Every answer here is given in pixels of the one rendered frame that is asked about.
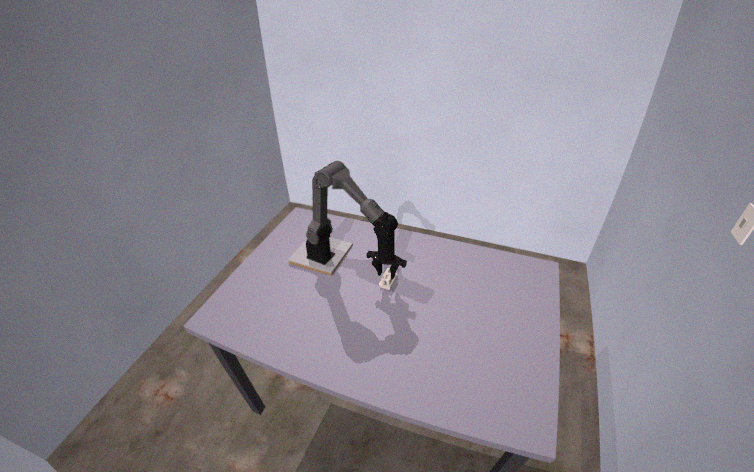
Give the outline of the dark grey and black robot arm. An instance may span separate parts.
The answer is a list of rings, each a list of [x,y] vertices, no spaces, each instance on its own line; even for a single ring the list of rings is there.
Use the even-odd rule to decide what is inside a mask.
[[[306,232],[306,258],[325,265],[335,255],[330,251],[329,237],[333,228],[331,220],[327,218],[328,187],[331,185],[332,189],[343,189],[360,205],[360,211],[374,226],[378,250],[384,253],[393,251],[394,230],[398,226],[396,218],[384,213],[373,199],[368,199],[353,181],[344,163],[335,161],[316,171],[312,179],[313,220]]]

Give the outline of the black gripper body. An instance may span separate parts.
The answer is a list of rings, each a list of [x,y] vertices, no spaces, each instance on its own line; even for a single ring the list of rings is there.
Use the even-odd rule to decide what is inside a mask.
[[[405,268],[407,261],[401,259],[400,257],[396,256],[394,254],[394,250],[389,253],[384,253],[381,251],[368,251],[367,252],[367,258],[373,258],[376,261],[380,262],[381,264],[386,265],[400,265],[402,268]]]

